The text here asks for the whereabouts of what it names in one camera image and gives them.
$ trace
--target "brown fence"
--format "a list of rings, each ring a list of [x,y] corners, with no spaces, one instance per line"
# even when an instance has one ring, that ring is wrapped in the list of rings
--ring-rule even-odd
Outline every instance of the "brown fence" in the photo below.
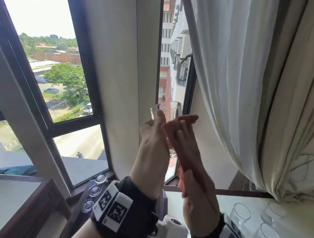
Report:
[[[31,52],[31,54],[35,60],[51,60],[61,63],[82,64],[81,57],[79,55],[50,54],[41,52]]]

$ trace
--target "left hand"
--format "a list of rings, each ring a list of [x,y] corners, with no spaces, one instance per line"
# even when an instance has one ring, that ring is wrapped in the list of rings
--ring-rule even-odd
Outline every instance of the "left hand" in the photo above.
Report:
[[[147,197],[156,199],[162,192],[170,154],[161,128],[166,122],[163,111],[156,111],[155,120],[140,126],[142,142],[130,178]]]

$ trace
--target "window frame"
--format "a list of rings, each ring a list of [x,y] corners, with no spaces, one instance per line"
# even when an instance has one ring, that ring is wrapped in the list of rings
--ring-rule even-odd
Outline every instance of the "window frame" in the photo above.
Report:
[[[12,73],[17,79],[27,104],[29,105],[31,112],[34,115],[35,121],[47,141],[47,146],[52,153],[55,163],[60,169],[61,175],[64,177],[66,186],[69,188],[69,190],[73,190],[75,187],[80,186],[82,183],[85,183],[95,175],[86,178],[79,184],[73,185],[62,162],[57,146],[53,141],[55,137],[69,134],[71,132],[91,126],[100,125],[103,143],[105,146],[104,150],[106,152],[109,167],[103,172],[112,170],[113,167],[111,163],[109,142],[104,123],[104,115],[100,100],[97,74],[91,49],[91,41],[84,4],[83,1],[76,0],[68,0],[68,4],[78,47],[80,50],[81,63],[86,79],[86,85],[93,107],[92,115],[53,123],[3,0],[0,2],[0,32],[3,32],[4,34],[2,34],[0,38],[0,47],[3,49],[3,54],[7,59],[8,65],[13,69]]]

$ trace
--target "apartment building window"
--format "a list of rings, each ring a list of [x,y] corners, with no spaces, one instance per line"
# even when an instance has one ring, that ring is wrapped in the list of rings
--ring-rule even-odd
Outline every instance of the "apartment building window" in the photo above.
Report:
[[[57,25],[62,29],[59,35],[47,36],[46,32],[53,33],[55,28],[41,28],[36,22],[24,24],[29,11],[20,11],[20,8],[37,9],[36,15],[44,20],[48,17],[46,10],[50,2],[37,5],[32,0],[25,0],[20,3],[22,5],[5,0],[5,5],[0,4],[3,31],[0,47],[8,59],[8,66],[14,69],[17,92],[29,106],[35,121],[32,123],[38,125],[37,129],[44,137],[41,140],[46,142],[39,148],[45,148],[50,157],[41,158],[41,169],[49,173],[52,169],[49,165],[57,164],[66,186],[73,188],[112,169],[97,76],[92,67],[91,43],[85,34],[87,24],[81,25],[82,21],[87,22],[86,16],[70,14],[69,7],[72,11],[77,10],[73,1],[60,1],[59,7],[66,9],[64,12],[68,14],[63,20],[68,22]],[[25,137],[19,137],[19,141],[27,147],[31,143]],[[78,164],[85,167],[83,173],[77,171]]]

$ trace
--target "road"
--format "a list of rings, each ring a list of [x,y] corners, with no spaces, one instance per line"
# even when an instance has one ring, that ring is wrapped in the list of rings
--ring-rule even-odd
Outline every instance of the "road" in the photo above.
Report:
[[[46,89],[48,89],[48,88],[51,88],[51,87],[54,87],[54,88],[59,89],[60,92],[63,92],[63,91],[64,91],[62,84],[60,84],[60,85],[54,85],[54,86],[53,86],[52,84],[46,83],[46,84],[38,84],[38,86],[39,86],[39,89],[40,89],[40,91],[41,91],[42,93],[44,92],[44,90],[46,90]]]
[[[75,131],[54,139],[61,156],[76,157],[81,152],[85,159],[97,160],[104,150],[100,125]]]

